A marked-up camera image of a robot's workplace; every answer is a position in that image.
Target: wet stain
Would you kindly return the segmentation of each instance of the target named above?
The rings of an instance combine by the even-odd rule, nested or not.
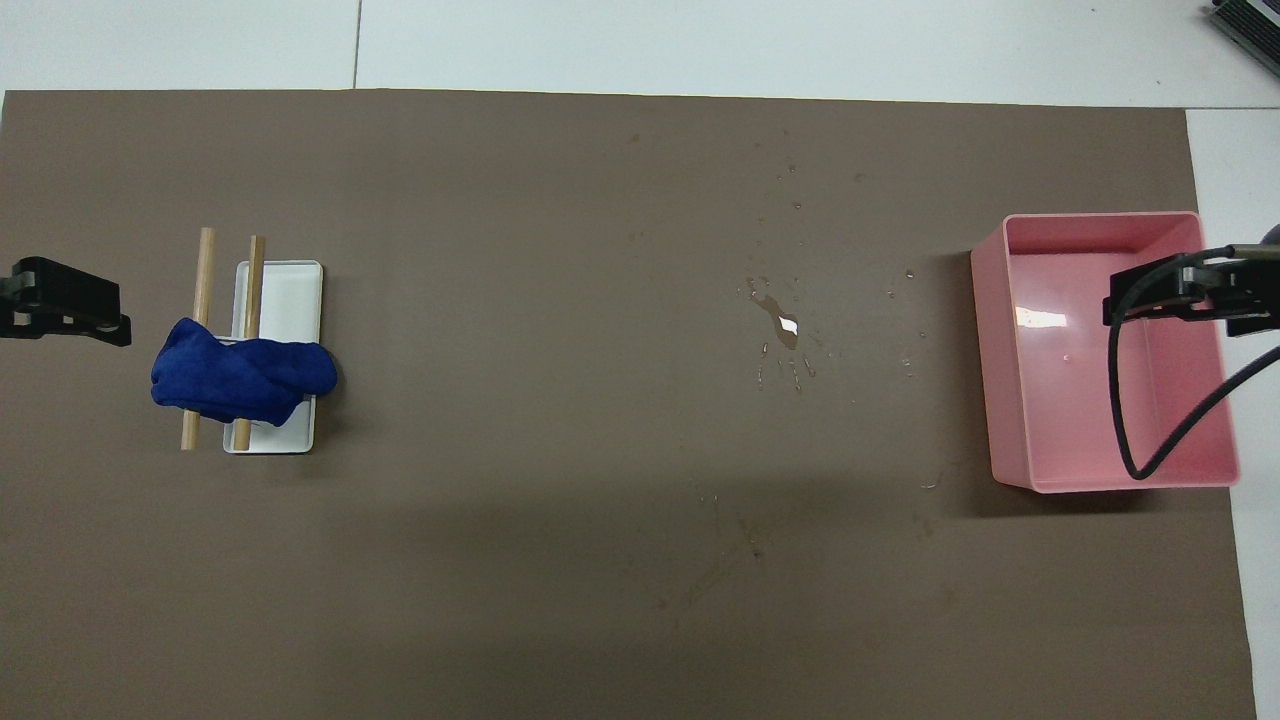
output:
[[[737,555],[721,555],[713,560],[701,575],[698,577],[692,584],[681,594],[681,600],[686,606],[692,607],[701,600],[707,593],[709,593],[716,585],[724,582],[733,573],[733,568],[737,565]]]
[[[755,530],[748,524],[746,520],[739,518],[737,527],[742,530],[742,539],[746,541],[746,547],[751,550],[751,557],[759,560],[764,557],[764,548],[760,547],[759,539],[755,537]]]
[[[755,287],[755,278],[746,278],[746,287],[751,291],[748,300],[768,313],[769,318],[773,320],[773,334],[778,337],[778,341],[781,341],[787,350],[795,350],[796,345],[800,342],[800,320],[791,313],[783,310],[772,295],[762,295]]]

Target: white tray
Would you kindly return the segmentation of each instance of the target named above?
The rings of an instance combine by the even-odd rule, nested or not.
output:
[[[232,328],[244,327],[248,263],[236,269],[236,295],[232,306]],[[262,265],[262,320],[259,337],[280,342],[320,342],[320,297],[324,291],[324,268],[315,260],[268,260]],[[232,336],[230,341],[239,338]],[[232,448],[232,424],[223,430],[223,450],[233,455],[279,455],[311,450],[315,439],[316,398],[307,396],[276,428],[253,421],[248,450]]]

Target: white floor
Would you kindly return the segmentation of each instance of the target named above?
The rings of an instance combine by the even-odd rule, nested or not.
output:
[[[1207,5],[0,0],[0,91],[447,87],[1189,108],[1208,242],[1256,242],[1280,223],[1280,78],[1211,28]],[[1228,342],[1229,369],[1275,342]],[[1280,369],[1233,397],[1243,478],[1231,501],[1267,720],[1280,720],[1276,397]]]

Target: black cable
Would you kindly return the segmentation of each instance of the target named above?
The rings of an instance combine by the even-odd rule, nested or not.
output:
[[[1120,325],[1124,324],[1125,314],[1129,313],[1129,307],[1137,302],[1138,297],[1142,296],[1151,286],[1158,282],[1165,275],[1178,272],[1183,268],[1201,263],[1203,260],[1210,260],[1213,258],[1233,258],[1235,256],[1235,249],[1231,246],[1216,247],[1212,250],[1202,250],[1201,252],[1193,252],[1175,260],[1170,260],[1142,278],[1133,283],[1128,292],[1115,304],[1111,310],[1111,332],[1107,336],[1107,378],[1111,387],[1111,421],[1116,429],[1116,443],[1120,446],[1120,457],[1124,460],[1125,470],[1129,471],[1129,477],[1135,480],[1144,480],[1151,477],[1152,473],[1160,468],[1160,464],[1165,461],[1165,457],[1172,452],[1174,447],[1181,442],[1183,437],[1196,427],[1196,423],[1208,414],[1224,397],[1226,397],[1233,389],[1244,384],[1245,380],[1253,375],[1261,373],[1268,365],[1280,360],[1280,346],[1271,348],[1265,352],[1257,360],[1249,363],[1234,375],[1228,378],[1226,382],[1220,384],[1213,392],[1204,396],[1204,400],[1199,401],[1190,413],[1183,418],[1181,423],[1174,428],[1174,432],[1169,433],[1165,442],[1160,443],[1156,452],[1151,456],[1140,469],[1134,465],[1133,451],[1129,448],[1129,434],[1124,429],[1124,413],[1120,409]]]

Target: blue towel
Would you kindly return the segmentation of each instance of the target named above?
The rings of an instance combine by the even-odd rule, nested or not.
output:
[[[338,384],[329,352],[314,342],[218,341],[191,318],[178,320],[151,368],[157,405],[195,410],[219,423],[236,418],[280,427],[303,395]]]

